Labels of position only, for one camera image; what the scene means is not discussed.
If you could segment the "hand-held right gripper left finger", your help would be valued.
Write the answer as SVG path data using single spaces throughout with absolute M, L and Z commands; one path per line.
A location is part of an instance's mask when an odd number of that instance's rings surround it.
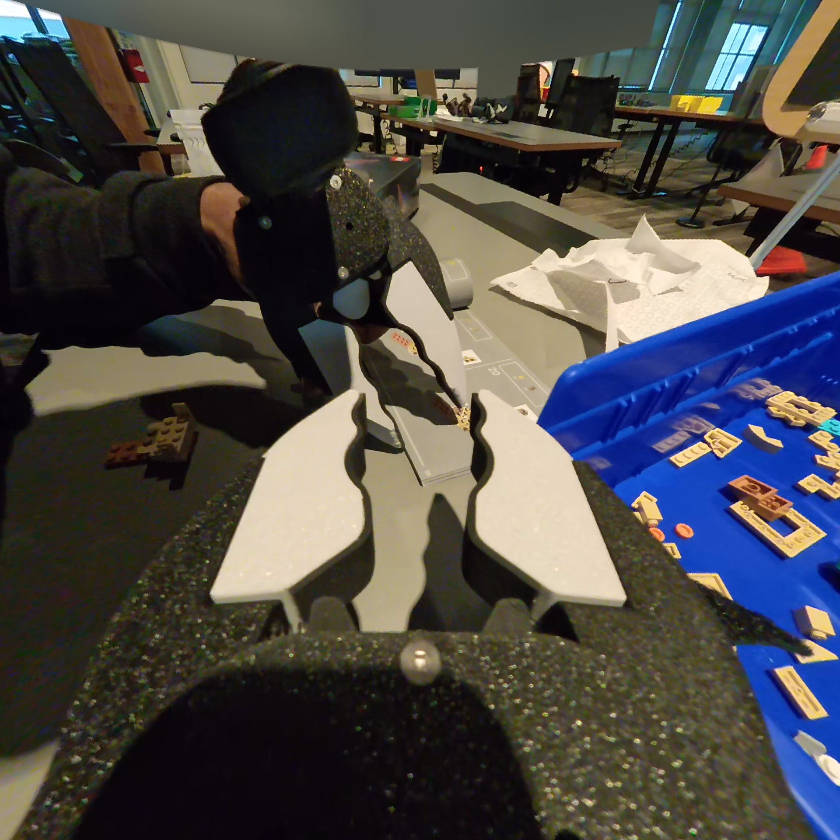
M 210 590 L 217 605 L 315 602 L 349 606 L 373 575 L 365 473 L 366 403 L 347 391 L 308 415 L 264 454 Z

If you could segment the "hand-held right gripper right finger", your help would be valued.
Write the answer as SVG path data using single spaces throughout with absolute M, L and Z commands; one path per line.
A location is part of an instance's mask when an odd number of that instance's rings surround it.
M 544 429 L 491 391 L 472 397 L 476 484 L 465 520 L 465 580 L 487 603 L 623 607 L 623 584 L 575 471 Z

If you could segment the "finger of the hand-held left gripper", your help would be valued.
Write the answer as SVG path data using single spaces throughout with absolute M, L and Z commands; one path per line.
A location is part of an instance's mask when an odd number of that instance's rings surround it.
M 458 410 L 468 405 L 466 368 L 455 321 L 412 261 L 393 272 L 386 283 L 385 311 L 412 337 L 418 354 Z
M 332 396 L 357 391 L 365 396 L 368 434 L 393 449 L 403 449 L 391 416 L 382 406 L 375 385 L 361 363 L 361 346 L 354 331 L 335 322 L 316 320 L 298 330 Z

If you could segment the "tan brick assembly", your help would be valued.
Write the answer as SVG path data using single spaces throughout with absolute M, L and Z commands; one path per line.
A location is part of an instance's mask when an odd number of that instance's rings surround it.
M 137 447 L 137 452 L 150 462 L 163 464 L 184 464 L 193 451 L 196 442 L 196 421 L 186 403 L 171 405 L 172 416 L 147 426 L 146 436 Z

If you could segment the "blue plastic bin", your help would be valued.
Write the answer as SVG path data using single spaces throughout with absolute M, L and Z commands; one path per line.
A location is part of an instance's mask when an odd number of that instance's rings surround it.
M 746 413 L 757 380 L 838 410 L 838 274 L 665 332 L 569 369 L 541 425 L 616 486 L 688 438 Z M 545 830 L 557 838 L 838 838 L 838 786 L 795 743 L 802 730 L 838 760 L 838 728 L 765 717 L 710 601 L 677 560 L 619 537 L 621 571 L 642 586 L 634 620 L 604 629 L 566 608 L 590 663 L 569 659 L 551 700 L 529 703 L 522 743 Z

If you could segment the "person's left forearm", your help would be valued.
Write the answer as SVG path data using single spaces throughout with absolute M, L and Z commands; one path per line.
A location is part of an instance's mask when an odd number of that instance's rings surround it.
M 2 148 L 2 333 L 92 343 L 246 301 L 203 231 L 201 194 L 214 182 L 224 180 L 128 171 L 88 188 Z

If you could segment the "grey desk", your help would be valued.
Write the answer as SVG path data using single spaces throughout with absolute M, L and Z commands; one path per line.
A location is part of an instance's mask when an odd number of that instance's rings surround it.
M 462 258 L 473 311 L 549 391 L 604 336 L 488 288 L 548 247 L 623 233 L 477 175 L 435 175 L 415 216 Z M 2 838 L 16 834 L 56 753 L 88 661 L 145 566 L 301 419 L 292 370 L 255 303 L 216 301 L 105 349 L 68 348 L 28 388 L 34 415 L 7 462 L 2 541 Z M 106 470 L 102 454 L 173 402 L 199 437 L 184 477 Z

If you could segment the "person's left hand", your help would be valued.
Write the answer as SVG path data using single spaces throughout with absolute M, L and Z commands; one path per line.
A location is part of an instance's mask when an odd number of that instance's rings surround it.
M 200 215 L 204 234 L 220 259 L 227 273 L 244 292 L 245 298 L 255 296 L 242 274 L 235 242 L 235 221 L 238 211 L 249 203 L 249 199 L 229 182 L 214 182 L 203 189 L 200 199 Z

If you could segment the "long wooden top table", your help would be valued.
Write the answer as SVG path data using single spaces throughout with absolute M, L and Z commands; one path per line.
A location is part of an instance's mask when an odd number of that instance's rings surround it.
M 721 185 L 718 193 L 720 196 L 754 207 L 766 207 L 786 213 L 811 189 L 822 174 L 820 171 L 806 171 L 797 175 L 763 178 L 755 182 L 744 178 L 739 182 Z M 803 216 L 820 222 L 839 224 L 838 176 L 806 209 Z
M 545 197 L 560 205 L 580 184 L 584 163 L 621 147 L 619 140 L 545 128 L 523 122 L 488 123 L 471 119 L 401 119 L 394 134 L 406 139 L 409 154 L 427 145 L 439 148 L 435 173 L 470 173 Z
M 630 196 L 642 198 L 664 194 L 658 189 L 658 181 L 673 149 L 679 128 L 684 123 L 693 123 L 704 130 L 718 130 L 724 133 L 732 133 L 736 128 L 749 128 L 765 134 L 769 132 L 760 118 L 740 119 L 731 112 L 685 112 L 671 108 L 616 106 L 615 115 L 629 122 L 652 123 L 655 126 L 653 137 L 647 145 L 636 179 L 629 191 Z
M 397 93 L 375 93 L 372 91 L 350 91 L 357 113 L 367 114 L 372 120 L 372 133 L 359 132 L 360 146 L 370 145 L 376 154 L 385 152 L 385 142 L 382 131 L 382 121 L 388 114 L 388 109 L 404 104 L 405 96 Z

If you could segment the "dark printed cardboard box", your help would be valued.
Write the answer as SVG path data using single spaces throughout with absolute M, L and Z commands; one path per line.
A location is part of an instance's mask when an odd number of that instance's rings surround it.
M 376 154 L 356 151 L 344 162 L 354 174 L 367 182 L 371 191 L 382 200 L 392 197 L 402 215 L 411 219 L 419 208 L 419 183 L 422 163 L 410 155 Z

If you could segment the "grey instruction booklet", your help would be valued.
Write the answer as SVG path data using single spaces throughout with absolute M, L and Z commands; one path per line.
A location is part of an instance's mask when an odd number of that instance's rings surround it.
M 469 309 L 474 285 L 466 263 L 443 259 L 441 268 L 469 389 L 489 390 L 535 422 L 548 400 L 547 387 Z M 458 425 L 455 405 L 408 334 L 394 329 L 367 345 L 364 365 L 419 483 L 428 486 L 468 473 L 473 449 L 469 427 Z

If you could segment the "red stand base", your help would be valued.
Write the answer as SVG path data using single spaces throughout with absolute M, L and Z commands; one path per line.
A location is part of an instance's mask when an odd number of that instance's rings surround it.
M 759 277 L 802 275 L 807 265 L 803 254 L 791 248 L 776 246 L 763 259 L 755 273 Z

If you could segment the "grey and white brick piece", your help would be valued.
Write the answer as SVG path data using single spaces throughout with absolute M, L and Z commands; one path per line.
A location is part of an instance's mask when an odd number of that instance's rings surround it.
M 835 786 L 840 785 L 839 761 L 828 753 L 826 746 L 815 738 L 800 730 L 794 736 L 794 742 L 810 756 L 815 764 L 824 772 L 825 776 Z

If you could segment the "yellow framed black board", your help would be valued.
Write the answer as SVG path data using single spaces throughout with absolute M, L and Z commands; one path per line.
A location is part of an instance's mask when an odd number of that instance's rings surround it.
M 761 120 L 768 131 L 800 142 L 838 143 L 831 134 L 808 133 L 805 122 L 813 105 L 789 104 L 796 84 L 808 71 L 824 41 L 839 19 L 839 2 L 822 1 L 803 27 L 798 39 L 773 74 L 761 108 Z

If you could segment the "wooden post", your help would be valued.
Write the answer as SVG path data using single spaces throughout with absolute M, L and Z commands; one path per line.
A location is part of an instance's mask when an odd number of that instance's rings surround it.
M 110 30 L 68 16 L 63 16 L 62 21 L 97 100 L 119 130 L 115 142 L 149 143 L 150 138 L 144 134 L 148 122 L 123 70 Z

